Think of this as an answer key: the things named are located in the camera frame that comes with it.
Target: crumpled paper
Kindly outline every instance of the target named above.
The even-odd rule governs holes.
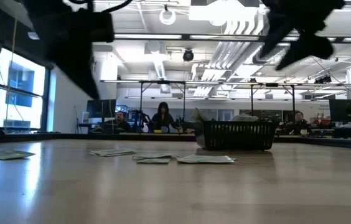
[[[107,150],[90,151],[89,153],[93,156],[112,157],[112,156],[123,156],[123,155],[135,154],[136,151],[132,149],[107,149]]]
[[[17,151],[13,149],[0,150],[0,160],[21,159],[35,155],[31,152]]]
[[[177,158],[178,162],[181,163],[214,163],[214,164],[231,164],[236,161],[235,158],[230,158],[228,156],[196,156],[191,155],[187,157]]]
[[[137,154],[133,160],[138,164],[168,164],[173,156],[171,153]]]

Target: ceiling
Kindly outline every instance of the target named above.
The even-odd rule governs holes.
[[[114,27],[117,33],[120,32],[135,32],[135,33],[160,33],[160,34],[223,34],[226,32],[227,26],[213,26],[209,21],[191,21],[189,13],[191,0],[182,0],[167,2],[169,9],[178,11],[176,13],[175,22],[171,25],[163,24],[159,15],[163,10],[163,4],[156,1],[156,5],[147,4],[149,1],[133,2],[128,7],[113,13]],[[102,11],[109,7],[119,4],[119,1],[96,1],[96,11]],[[25,10],[19,3],[13,0],[0,0],[0,7],[12,15],[18,15],[21,22],[29,24],[30,22],[25,17]],[[79,6],[72,5],[74,10]],[[320,32],[320,35],[335,36],[348,35],[351,36],[351,7],[346,7],[345,10],[334,12],[326,20],[327,27]],[[119,68],[119,74],[122,79],[134,79],[141,77],[141,74],[148,74],[149,71],[155,70],[155,65],[151,59],[145,58],[145,44],[147,41],[141,40],[117,40],[113,43],[97,43],[98,45],[111,45],[117,52],[119,59],[122,61],[122,66]],[[218,50],[219,42],[184,42],[184,41],[162,41],[166,46],[165,60],[163,67],[165,70],[188,71],[191,72],[193,64],[203,62],[208,63],[212,59],[216,50]],[[231,73],[237,70],[236,64],[242,64],[248,57],[249,45],[240,55],[235,64],[230,67]],[[334,45],[335,55],[329,60],[315,61],[312,58],[298,62],[280,72],[274,71],[273,60],[269,60],[257,72],[260,76],[257,79],[262,82],[304,82],[310,75],[322,71],[324,68],[331,68],[332,74],[340,81],[345,80],[346,68],[351,67],[351,44],[336,44]],[[184,62],[182,56],[185,49],[192,49],[194,52],[194,62]]]

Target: plastic basket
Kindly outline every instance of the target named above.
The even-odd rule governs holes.
[[[204,121],[194,123],[197,144],[209,150],[268,150],[273,145],[277,123]]]

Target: window frame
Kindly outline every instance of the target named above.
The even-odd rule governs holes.
[[[29,60],[29,61],[31,61],[31,62],[33,62],[41,67],[44,67],[44,69],[45,69],[44,86],[43,86],[44,91],[43,91],[43,95],[38,95],[38,94],[33,93],[33,92],[29,92],[29,91],[25,91],[25,90],[11,87],[11,82],[10,82],[11,76],[8,75],[7,85],[0,84],[0,89],[9,90],[10,93],[18,93],[18,94],[22,94],[25,96],[31,96],[34,98],[41,98],[42,99],[42,112],[41,112],[41,118],[40,118],[40,128],[25,128],[25,127],[13,128],[13,127],[9,127],[8,129],[15,130],[15,131],[28,131],[28,130],[30,130],[30,131],[46,131],[47,130],[48,100],[49,100],[49,85],[50,85],[49,79],[50,79],[51,69],[49,67],[41,65],[40,63],[37,63],[34,60],[31,60],[31,59],[23,56],[22,54],[17,53],[16,51],[14,52],[14,54],[16,54],[16,55],[18,55],[26,60]]]

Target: glass panel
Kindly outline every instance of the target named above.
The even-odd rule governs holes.
[[[9,50],[2,49],[0,53],[0,84],[9,85],[14,88],[25,90],[38,95],[43,95],[45,68],[30,60],[27,60]]]
[[[0,127],[40,128],[42,99],[0,89]]]

